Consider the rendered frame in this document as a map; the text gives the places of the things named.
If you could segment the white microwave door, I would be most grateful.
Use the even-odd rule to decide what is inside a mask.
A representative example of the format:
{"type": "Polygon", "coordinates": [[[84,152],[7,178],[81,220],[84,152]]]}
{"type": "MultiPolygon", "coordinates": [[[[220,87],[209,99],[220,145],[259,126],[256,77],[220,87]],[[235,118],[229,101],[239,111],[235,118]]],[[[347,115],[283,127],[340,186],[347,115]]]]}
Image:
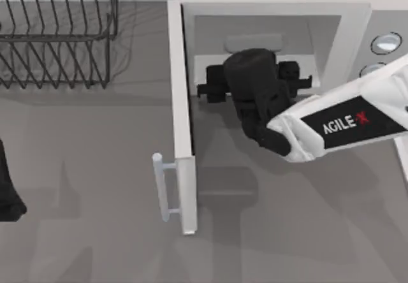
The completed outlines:
{"type": "Polygon", "coordinates": [[[169,0],[167,2],[167,12],[174,158],[179,198],[178,209],[182,234],[194,235],[198,230],[196,159],[193,154],[186,50],[184,46],[184,21],[180,1],[169,0]]]}

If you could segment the round microwave knob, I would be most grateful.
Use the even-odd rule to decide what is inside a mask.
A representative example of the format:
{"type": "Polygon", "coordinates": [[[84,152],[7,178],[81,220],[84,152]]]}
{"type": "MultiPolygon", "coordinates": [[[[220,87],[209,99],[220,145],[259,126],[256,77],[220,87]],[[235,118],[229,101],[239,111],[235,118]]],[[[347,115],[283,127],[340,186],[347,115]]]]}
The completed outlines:
{"type": "Polygon", "coordinates": [[[396,32],[389,32],[376,36],[370,44],[370,49],[376,55],[388,55],[399,49],[402,42],[401,35],[396,32]]]}
{"type": "Polygon", "coordinates": [[[359,77],[363,77],[363,76],[365,76],[365,75],[367,75],[367,74],[369,74],[369,73],[371,73],[373,71],[376,71],[377,69],[380,69],[380,68],[384,67],[385,65],[386,65],[386,63],[384,63],[384,62],[377,62],[377,63],[374,63],[374,64],[366,65],[360,70],[359,77]]]}

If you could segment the pale microwave oven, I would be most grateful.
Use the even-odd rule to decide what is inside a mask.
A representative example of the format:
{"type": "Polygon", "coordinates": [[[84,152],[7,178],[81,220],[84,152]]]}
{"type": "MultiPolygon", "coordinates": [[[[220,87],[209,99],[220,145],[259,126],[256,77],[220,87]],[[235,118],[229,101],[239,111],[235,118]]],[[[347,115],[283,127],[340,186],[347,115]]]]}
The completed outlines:
{"type": "Polygon", "coordinates": [[[198,16],[338,15],[339,28],[326,67],[319,74],[323,92],[351,81],[351,63],[363,39],[371,5],[362,0],[180,0],[186,43],[187,84],[197,94],[195,25],[198,16]]]}

